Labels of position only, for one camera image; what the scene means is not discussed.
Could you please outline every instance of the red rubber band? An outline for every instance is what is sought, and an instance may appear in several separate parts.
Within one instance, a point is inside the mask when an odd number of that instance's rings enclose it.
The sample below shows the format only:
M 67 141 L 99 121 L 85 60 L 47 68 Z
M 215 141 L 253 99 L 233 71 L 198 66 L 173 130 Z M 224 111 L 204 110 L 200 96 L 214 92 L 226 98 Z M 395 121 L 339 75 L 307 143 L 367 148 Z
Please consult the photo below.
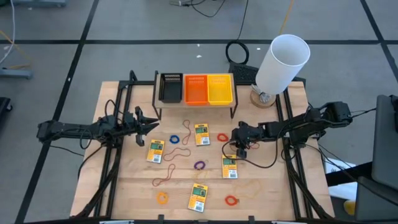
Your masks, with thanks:
M 217 135 L 217 140 L 219 140 L 219 141 L 221 141 L 221 142 L 226 142 L 226 141 L 228 141 L 229 139 L 228 139 L 228 136 L 227 136 L 226 134 L 224 134 L 224 133 L 219 133 L 219 134 Z
M 234 206 L 238 203 L 238 200 L 236 199 L 236 197 L 229 195 L 229 196 L 225 197 L 225 203 L 229 206 Z

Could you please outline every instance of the wooden table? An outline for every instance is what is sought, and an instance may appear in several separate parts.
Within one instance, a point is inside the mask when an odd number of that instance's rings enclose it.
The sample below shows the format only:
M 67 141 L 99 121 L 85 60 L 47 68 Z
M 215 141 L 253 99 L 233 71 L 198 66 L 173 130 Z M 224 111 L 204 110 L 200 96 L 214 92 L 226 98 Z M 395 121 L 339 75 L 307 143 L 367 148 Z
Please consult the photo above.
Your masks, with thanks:
M 103 82 L 94 120 L 104 116 L 104 104 L 106 100 L 116 98 L 117 86 L 117 82 Z M 248 220 L 250 215 L 254 215 L 256 220 L 294 220 L 286 165 L 280 158 L 280 151 L 278 152 L 278 161 L 270 169 L 260 169 L 247 162 L 239 161 L 239 179 L 221 178 L 221 146 L 223 143 L 217 141 L 217 134 L 226 133 L 229 136 L 232 129 L 238 126 L 238 121 L 245 121 L 249 125 L 257 126 L 258 122 L 278 119 L 276 106 L 259 109 L 251 103 L 249 99 L 250 86 L 238 86 L 237 91 L 239 105 L 234 119 L 229 117 L 229 111 L 225 109 L 168 109 L 163 111 L 160 125 L 146 136 L 144 147 L 139 147 L 135 143 L 134 136 L 124 138 L 113 219 L 156 220 L 159 214 L 164 214 L 166 220 Z M 130 108 L 140 106 L 145 116 L 155 118 L 156 115 L 151 104 L 152 92 L 153 86 L 151 85 L 134 85 Z M 289 95 L 294 116 L 305 112 L 308 103 L 303 83 L 292 82 L 289 85 Z M 286 119 L 287 113 L 283 96 L 281 100 Z M 113 107 L 109 106 L 108 114 L 112 112 Z M 181 145 L 181 142 L 176 145 L 169 142 L 169 137 L 172 134 L 177 134 L 180 138 L 188 134 L 188 130 L 182 126 L 182 121 L 185 119 L 191 121 L 191 130 L 193 124 L 209 124 L 210 146 L 196 147 L 193 135 L 187 146 Z M 177 156 L 171 162 L 162 161 L 161 164 L 147 162 L 146 155 L 151 139 L 166 141 L 164 153 L 171 152 L 175 147 L 187 147 L 192 154 L 190 157 Z M 307 144 L 317 147 L 317 142 L 313 139 L 309 140 Z M 98 146 L 98 142 L 93 142 L 86 150 L 85 157 Z M 281 141 L 279 141 L 279 149 L 282 149 Z M 301 152 L 308 189 L 325 211 L 334 216 L 320 153 L 310 147 L 301 149 Z M 100 150 L 83 167 L 71 215 L 77 214 L 97 190 L 104 153 L 105 149 Z M 274 155 L 275 142 L 261 142 L 259 149 L 249 150 L 248 159 L 258 164 L 267 165 L 272 162 Z M 199 160 L 208 161 L 206 172 L 203 171 L 197 179 L 194 179 L 195 174 L 197 175 L 199 171 L 195 170 L 193 165 Z M 167 168 L 171 163 L 176 166 L 171 180 L 163 182 L 158 187 L 153 187 L 152 180 L 157 177 L 166 177 Z M 187 209 L 194 182 L 209 187 L 203 213 Z M 259 189 L 259 193 L 254 198 L 250 198 L 253 196 L 252 193 Z M 169 202 L 165 205 L 160 205 L 156 201 L 156 196 L 161 191 L 169 195 Z M 301 214 L 304 217 L 302 195 L 299 189 L 297 192 Z M 237 205 L 230 207 L 225 204 L 224 198 L 229 194 L 238 196 L 239 203 Z M 108 193 L 106 192 L 101 214 L 105 213 L 107 201 Z

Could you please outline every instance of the label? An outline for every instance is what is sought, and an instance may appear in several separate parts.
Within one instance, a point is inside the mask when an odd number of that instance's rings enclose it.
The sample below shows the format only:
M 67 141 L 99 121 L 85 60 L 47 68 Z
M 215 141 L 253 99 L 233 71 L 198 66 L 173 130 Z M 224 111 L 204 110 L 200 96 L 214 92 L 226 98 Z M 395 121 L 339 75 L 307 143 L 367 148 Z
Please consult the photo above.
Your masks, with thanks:
M 164 148 L 164 141 L 151 140 L 148 150 L 147 161 L 155 163 L 162 162 L 163 148 Z
M 195 124 L 195 141 L 197 146 L 210 145 L 209 127 L 207 124 Z
M 238 178 L 238 167 L 236 165 L 236 161 L 232 159 L 236 159 L 236 155 L 224 155 L 222 156 L 221 164 L 223 165 L 223 178 L 227 179 L 237 179 Z
M 208 193 L 208 187 L 201 184 L 193 184 L 191 197 L 189 198 L 188 209 L 203 212 Z

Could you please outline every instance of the white tube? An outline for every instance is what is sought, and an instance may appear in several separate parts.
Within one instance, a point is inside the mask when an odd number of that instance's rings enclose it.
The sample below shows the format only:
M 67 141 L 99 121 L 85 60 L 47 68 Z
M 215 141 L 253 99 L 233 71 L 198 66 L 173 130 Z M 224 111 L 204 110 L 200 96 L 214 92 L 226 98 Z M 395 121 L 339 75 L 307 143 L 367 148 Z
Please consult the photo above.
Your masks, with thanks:
M 264 93 L 282 93 L 310 58 L 310 47 L 295 35 L 277 36 L 271 43 L 256 84 Z

